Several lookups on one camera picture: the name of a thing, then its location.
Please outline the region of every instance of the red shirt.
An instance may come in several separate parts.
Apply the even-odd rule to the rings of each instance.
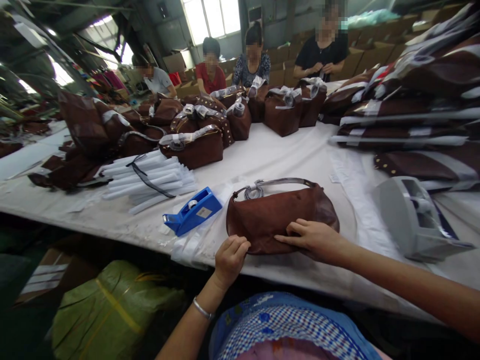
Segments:
[[[204,62],[201,62],[195,66],[195,72],[196,78],[203,80],[203,87],[205,88],[207,94],[211,94],[214,91],[222,90],[227,87],[225,74],[220,66],[216,67],[215,78],[213,81],[210,81],[209,75],[207,74],[207,66]]]

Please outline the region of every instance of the woman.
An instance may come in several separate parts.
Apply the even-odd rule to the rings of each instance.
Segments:
[[[159,67],[152,66],[142,56],[134,55],[132,58],[132,63],[140,75],[143,76],[145,84],[154,95],[161,93],[170,98],[177,97],[177,90],[172,84],[172,80],[170,80],[169,75],[164,70]]]
[[[195,67],[198,88],[202,93],[211,94],[227,87],[225,74],[219,66],[220,44],[213,37],[203,40],[203,59]]]
[[[317,262],[354,272],[480,342],[480,291],[355,245],[324,223],[298,219],[276,235]],[[196,359],[209,322],[244,264],[250,243],[230,236],[215,256],[215,272],[168,338],[157,360]],[[253,296],[219,317],[210,358],[388,359],[348,316],[281,292]]]
[[[270,80],[270,57],[262,52],[264,48],[262,39],[262,26],[258,21],[246,32],[246,55],[238,58],[233,76],[233,85],[243,85],[246,88],[252,86],[255,76]]]
[[[342,71],[349,49],[347,34],[339,33],[341,3],[336,0],[327,1],[320,29],[305,42],[296,58],[294,78],[321,77],[323,81],[329,82],[330,74]]]

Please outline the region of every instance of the black shirt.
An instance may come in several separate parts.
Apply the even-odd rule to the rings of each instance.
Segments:
[[[309,38],[298,54],[295,65],[301,67],[303,70],[313,68],[316,63],[338,64],[345,60],[349,54],[349,38],[346,32],[339,31],[335,40],[324,49],[320,49],[315,40],[315,35]],[[320,71],[309,75],[309,78],[317,78],[320,76]],[[323,75],[323,81],[330,81],[330,74]]]

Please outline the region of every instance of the floral blouse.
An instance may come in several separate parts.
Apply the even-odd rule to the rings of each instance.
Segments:
[[[242,54],[236,62],[235,75],[233,76],[232,84],[239,85],[241,81],[244,87],[249,88],[252,86],[255,76],[259,76],[262,79],[265,79],[267,84],[269,83],[270,57],[266,53],[262,53],[258,70],[255,73],[251,73],[249,71],[247,56]]]

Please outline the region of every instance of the blue tape dispenser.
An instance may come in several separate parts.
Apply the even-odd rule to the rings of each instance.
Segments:
[[[221,208],[222,204],[207,186],[192,197],[177,215],[163,214],[163,223],[172,229],[175,235],[182,236],[211,218]]]

